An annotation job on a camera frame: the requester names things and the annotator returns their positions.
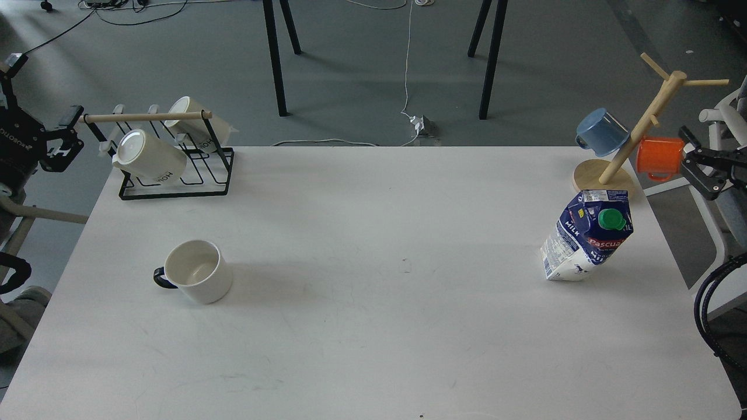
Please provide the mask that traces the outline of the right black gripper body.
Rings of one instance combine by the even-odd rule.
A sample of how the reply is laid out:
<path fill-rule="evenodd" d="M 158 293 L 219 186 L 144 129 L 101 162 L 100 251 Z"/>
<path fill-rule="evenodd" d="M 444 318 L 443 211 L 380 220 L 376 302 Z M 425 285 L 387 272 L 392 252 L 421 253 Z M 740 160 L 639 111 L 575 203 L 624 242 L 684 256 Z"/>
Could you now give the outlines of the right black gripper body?
<path fill-rule="evenodd" d="M 723 173 L 732 184 L 739 188 L 745 188 L 746 183 L 746 154 L 745 147 L 731 151 L 713 150 L 707 147 L 694 152 L 700 165 L 712 168 L 714 171 Z"/>

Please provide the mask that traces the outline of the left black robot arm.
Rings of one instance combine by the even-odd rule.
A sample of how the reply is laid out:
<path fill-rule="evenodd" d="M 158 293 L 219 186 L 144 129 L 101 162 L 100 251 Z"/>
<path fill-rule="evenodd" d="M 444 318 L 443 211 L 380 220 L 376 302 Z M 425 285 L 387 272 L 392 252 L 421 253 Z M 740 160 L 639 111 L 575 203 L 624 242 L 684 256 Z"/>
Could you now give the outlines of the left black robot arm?
<path fill-rule="evenodd" d="M 47 130 L 18 105 L 12 79 L 28 59 L 16 53 L 2 62 L 1 184 L 6 197 L 18 195 L 37 168 L 64 172 L 83 148 L 75 130 L 82 106 L 71 106 L 58 128 Z"/>

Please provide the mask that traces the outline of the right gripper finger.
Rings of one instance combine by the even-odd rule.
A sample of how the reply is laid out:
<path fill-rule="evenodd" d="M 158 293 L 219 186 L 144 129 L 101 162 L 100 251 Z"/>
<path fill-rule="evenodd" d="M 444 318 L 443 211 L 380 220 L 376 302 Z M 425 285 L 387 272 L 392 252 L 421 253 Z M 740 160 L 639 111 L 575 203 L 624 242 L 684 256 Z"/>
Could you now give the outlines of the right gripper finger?
<path fill-rule="evenodd" d="M 698 140 L 698 138 L 696 138 L 696 136 L 693 135 L 688 127 L 680 127 L 678 136 L 683 141 L 683 153 L 693 153 L 701 149 L 700 141 Z"/>
<path fill-rule="evenodd" d="M 688 183 L 707 201 L 714 201 L 727 189 L 726 179 L 718 174 L 707 175 L 694 159 L 684 159 L 680 173 Z"/>

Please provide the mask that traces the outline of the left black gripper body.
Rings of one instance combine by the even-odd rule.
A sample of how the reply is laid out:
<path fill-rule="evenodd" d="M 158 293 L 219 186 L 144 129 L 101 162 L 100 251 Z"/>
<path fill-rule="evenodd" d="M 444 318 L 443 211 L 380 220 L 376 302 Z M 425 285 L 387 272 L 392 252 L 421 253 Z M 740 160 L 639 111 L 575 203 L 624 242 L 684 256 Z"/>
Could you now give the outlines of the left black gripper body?
<path fill-rule="evenodd" d="M 39 165 L 44 128 L 22 109 L 2 109 L 1 184 L 2 188 L 23 188 Z"/>

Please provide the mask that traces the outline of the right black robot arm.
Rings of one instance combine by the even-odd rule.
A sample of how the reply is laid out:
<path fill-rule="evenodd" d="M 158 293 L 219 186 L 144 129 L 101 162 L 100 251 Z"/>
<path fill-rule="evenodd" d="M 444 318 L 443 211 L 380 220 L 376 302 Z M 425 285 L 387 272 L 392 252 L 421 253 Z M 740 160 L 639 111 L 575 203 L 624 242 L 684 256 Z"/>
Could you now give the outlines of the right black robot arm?
<path fill-rule="evenodd" d="M 727 183 L 745 190 L 746 157 L 739 150 L 724 151 L 703 147 L 688 127 L 680 127 L 684 141 L 680 174 L 705 200 L 714 201 L 729 189 Z"/>

